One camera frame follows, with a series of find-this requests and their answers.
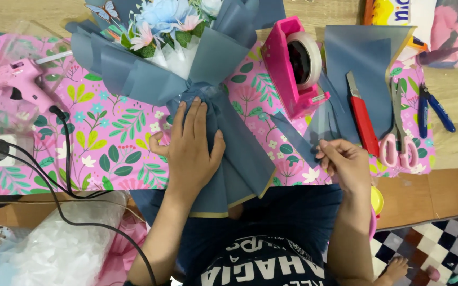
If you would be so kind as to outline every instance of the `hand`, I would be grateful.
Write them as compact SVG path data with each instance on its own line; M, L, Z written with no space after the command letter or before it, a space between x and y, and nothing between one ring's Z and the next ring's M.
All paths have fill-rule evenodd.
M371 191L371 173L369 172L368 152L349 141L338 139L320 140L316 154L321 159L321 168L330 177L338 176L340 188L351 192Z
M208 106L199 97L195 97L183 126L185 108L186 103L182 101L174 117L169 146L158 144L158 140L162 139L162 132L149 138L149 146L151 152L166 157L169 162L168 190L179 192L177 195L193 204L200 190L217 171L226 150L226 143L222 131L218 130L210 154L206 139Z

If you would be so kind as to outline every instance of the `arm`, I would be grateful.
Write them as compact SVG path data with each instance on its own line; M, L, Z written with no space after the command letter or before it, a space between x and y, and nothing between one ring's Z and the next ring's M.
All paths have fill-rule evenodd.
M371 221L371 176L366 150L345 140L320 142L317 158L343 191L328 247L328 269L342 286L372 285L368 240Z
M158 140L163 133L149 139L150 150L165 156L169 162L169 186L153 227L142 250L151 264L157 285L167 283L173 273L180 247L181 233L190 209L200 190L217 171L226 149L222 132L217 131L211 154L206 140L206 103L196 97L183 126L186 104L180 103L174 118L169 146ZM151 276L142 257L137 256L128 272L128 280L137 286L152 285Z

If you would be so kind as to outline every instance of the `wooden floor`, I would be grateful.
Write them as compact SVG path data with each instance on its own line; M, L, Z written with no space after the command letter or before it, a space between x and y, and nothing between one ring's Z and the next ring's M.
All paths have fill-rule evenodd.
M381 178L378 188L384 197L378 228L458 215L458 169ZM51 197L40 194L25 199L51 200ZM0 209L0 225L34 228L54 208L54 205L11 205Z

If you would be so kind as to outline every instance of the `blue butterfly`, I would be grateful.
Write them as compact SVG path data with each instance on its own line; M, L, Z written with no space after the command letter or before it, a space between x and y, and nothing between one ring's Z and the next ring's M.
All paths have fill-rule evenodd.
M111 18L120 20L120 18L118 17L118 12L114 8L114 3L111 0L105 2L104 6L102 7L90 4L84 4L84 6L90 9L92 12L96 13L100 18L107 21L107 23L111 23Z

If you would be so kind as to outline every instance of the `left hand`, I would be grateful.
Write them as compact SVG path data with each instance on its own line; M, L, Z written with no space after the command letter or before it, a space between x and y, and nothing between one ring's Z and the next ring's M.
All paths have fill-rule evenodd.
M162 155L169 162L169 187L167 192L177 195L193 204L200 190L218 170L226 143L222 131L215 134L215 143L211 154L208 152L206 139L206 113L208 106L195 97L183 126L186 103L182 101L174 117L171 140L168 146L158 144L162 132L149 138L151 152Z

